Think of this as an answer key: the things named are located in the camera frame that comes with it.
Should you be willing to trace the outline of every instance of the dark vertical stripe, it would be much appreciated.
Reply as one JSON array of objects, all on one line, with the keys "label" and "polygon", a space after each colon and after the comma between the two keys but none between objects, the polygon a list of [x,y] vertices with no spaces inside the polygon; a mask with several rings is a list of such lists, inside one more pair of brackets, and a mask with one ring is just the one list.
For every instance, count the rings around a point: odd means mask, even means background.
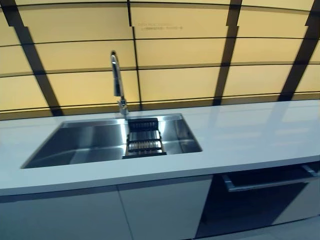
[{"label": "dark vertical stripe", "polygon": [[130,0],[126,0],[126,7],[128,8],[129,26],[132,27]]},{"label": "dark vertical stripe", "polygon": [[294,96],[320,38],[320,0],[314,0],[305,23],[308,26],[294,63],[281,90],[278,101],[290,101]]},{"label": "dark vertical stripe", "polygon": [[138,64],[138,55],[137,55],[137,41],[136,41],[136,32],[135,27],[132,26],[132,35],[133,35],[133,46],[134,46],[134,57],[135,57],[135,67],[136,67],[136,78],[138,82],[138,91],[139,91],[139,105],[140,110],[142,110],[142,100],[141,100],[141,88],[140,88],[140,78],[139,78],[139,64]]},{"label": "dark vertical stripe", "polygon": [[2,11],[10,27],[14,27],[32,72],[43,93],[53,116],[61,116],[63,112],[46,75],[28,27],[24,26],[15,0],[0,0]]},{"label": "dark vertical stripe", "polygon": [[227,35],[224,44],[224,50],[221,60],[221,67],[214,92],[213,106],[221,105],[222,96],[224,94],[226,81],[229,73],[232,55],[234,53],[237,34],[239,27],[237,26],[242,0],[231,0],[226,26],[228,26]]}]

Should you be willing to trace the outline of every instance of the kitchen cabinet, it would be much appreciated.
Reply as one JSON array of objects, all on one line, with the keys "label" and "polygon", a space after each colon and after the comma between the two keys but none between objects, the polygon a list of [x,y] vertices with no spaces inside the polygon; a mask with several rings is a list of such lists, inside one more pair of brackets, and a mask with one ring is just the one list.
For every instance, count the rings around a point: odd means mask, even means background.
[{"label": "kitchen cabinet", "polygon": [[1,240],[131,240],[116,186],[0,196]]},{"label": "kitchen cabinet", "polygon": [[212,175],[118,185],[134,240],[194,238]]},{"label": "kitchen cabinet", "polygon": [[197,238],[320,214],[320,162],[215,174]]}]

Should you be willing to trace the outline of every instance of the floor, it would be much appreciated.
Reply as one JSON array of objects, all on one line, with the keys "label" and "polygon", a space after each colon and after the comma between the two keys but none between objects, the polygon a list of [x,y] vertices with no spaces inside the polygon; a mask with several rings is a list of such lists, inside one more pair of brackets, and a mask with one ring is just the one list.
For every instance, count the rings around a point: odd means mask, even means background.
[{"label": "floor", "polygon": [[320,216],[197,240],[320,240]]}]

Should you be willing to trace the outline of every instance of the dishwasher handle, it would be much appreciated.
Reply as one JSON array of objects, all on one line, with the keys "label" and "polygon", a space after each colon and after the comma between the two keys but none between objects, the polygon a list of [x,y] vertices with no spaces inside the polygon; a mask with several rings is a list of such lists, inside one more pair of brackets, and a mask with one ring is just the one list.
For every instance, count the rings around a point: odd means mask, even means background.
[{"label": "dishwasher handle", "polygon": [[254,189],[264,189],[282,185],[289,185],[289,184],[297,184],[297,183],[305,183],[317,180],[320,177],[320,174],[316,173],[312,170],[308,165],[301,166],[305,171],[307,171],[310,176],[308,177],[301,177],[292,180],[284,180],[284,181],[275,181],[275,182],[267,182],[267,183],[259,183],[259,184],[252,184],[252,185],[243,185],[243,186],[235,186],[230,177],[227,174],[222,175],[224,180],[225,186],[228,192],[242,192]]}]

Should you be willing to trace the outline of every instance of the countertop edge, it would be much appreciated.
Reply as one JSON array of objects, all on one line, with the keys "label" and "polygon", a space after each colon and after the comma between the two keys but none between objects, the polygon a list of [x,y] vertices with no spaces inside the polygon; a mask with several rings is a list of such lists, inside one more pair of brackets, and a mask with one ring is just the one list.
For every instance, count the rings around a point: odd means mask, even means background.
[{"label": "countertop edge", "polygon": [[171,171],[171,172],[158,172],[158,173],[151,173],[151,174],[144,174],[144,175],[132,175],[132,176],[124,176],[124,177],[116,177],[116,178],[95,179],[95,180],[89,180],[89,181],[57,183],[57,184],[51,184],[51,185],[3,188],[3,189],[0,189],[0,197],[12,196],[12,195],[60,192],[60,191],[68,191],[68,190],[76,190],[76,189],[87,189],[87,188],[105,187],[105,186],[111,186],[111,185],[137,183],[137,182],[144,182],[144,181],[154,181],[154,180],[163,180],[163,179],[173,179],[173,178],[200,176],[200,175],[246,171],[246,170],[262,169],[262,168],[272,168],[272,167],[281,167],[281,166],[288,166],[288,165],[295,165],[295,164],[303,164],[303,163],[310,163],[310,162],[317,162],[317,161],[320,162],[320,155],[273,160],[268,162],[254,162],[254,163],[248,163],[248,164],[216,166],[216,167],[189,169],[189,170],[180,170],[180,171]]}]

